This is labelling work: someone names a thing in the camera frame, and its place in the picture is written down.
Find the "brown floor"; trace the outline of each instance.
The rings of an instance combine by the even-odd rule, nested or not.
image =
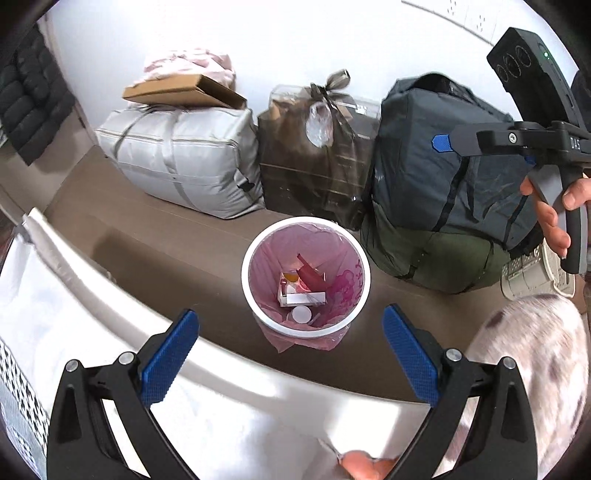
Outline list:
[[[505,303],[499,286],[444,296],[389,277],[372,264],[367,304],[336,349],[293,346],[278,354],[251,315],[240,269],[250,242],[285,215],[263,210],[220,220],[153,198],[94,147],[46,216],[123,289],[162,315],[173,319],[193,308],[202,335],[218,345],[298,377],[369,395],[414,399],[382,336],[384,307],[399,303],[444,347],[465,349],[480,324]]]

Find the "pink plastic bag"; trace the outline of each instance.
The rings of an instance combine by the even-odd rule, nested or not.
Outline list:
[[[327,303],[311,307],[312,325],[287,320],[291,310],[281,307],[277,291],[282,272],[297,270],[302,266],[297,255],[320,273],[326,275]],[[248,270],[248,281],[257,305],[273,321],[293,330],[320,330],[336,325],[345,319],[359,303],[363,292],[363,266],[355,247],[329,227],[312,223],[288,225],[273,232],[256,249]],[[261,321],[265,337],[283,352],[294,344],[318,350],[332,350],[347,333],[346,326],[337,332],[320,338],[294,338],[278,333]]]

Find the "blue rubber pad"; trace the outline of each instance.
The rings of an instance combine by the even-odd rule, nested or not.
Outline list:
[[[199,319],[188,310],[142,371],[139,397],[146,408],[164,400],[198,337]]]
[[[435,407],[439,401],[437,369],[394,307],[384,310],[382,324],[415,395]]]
[[[453,152],[452,144],[449,141],[449,135],[435,135],[431,144],[439,153]]]

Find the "camera lens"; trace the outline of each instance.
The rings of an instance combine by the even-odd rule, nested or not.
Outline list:
[[[503,67],[503,65],[497,65],[496,66],[496,74],[499,76],[499,78],[501,80],[503,80],[503,82],[508,82],[509,81],[509,74],[507,73],[507,71],[505,70],[505,68]]]
[[[503,60],[505,60],[505,66],[507,67],[507,70],[509,70],[509,73],[512,74],[513,77],[519,78],[521,76],[521,69],[519,68],[517,60],[515,60],[515,57],[506,53]]]
[[[515,47],[515,54],[517,55],[517,59],[523,64],[524,67],[529,67],[531,65],[531,57],[530,54],[527,53],[527,50],[520,45]]]

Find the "silver bolt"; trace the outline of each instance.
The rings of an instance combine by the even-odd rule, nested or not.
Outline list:
[[[459,362],[462,359],[462,352],[455,348],[450,348],[447,352],[445,352],[445,356],[452,362]]]
[[[513,370],[517,366],[515,360],[513,360],[510,356],[506,356],[503,359],[503,365],[505,365],[509,370]]]
[[[66,364],[66,371],[67,372],[73,372],[74,370],[76,370],[76,368],[78,368],[78,360],[70,360]]]
[[[133,352],[124,352],[119,355],[119,363],[121,365],[129,365],[134,361],[135,355]]]

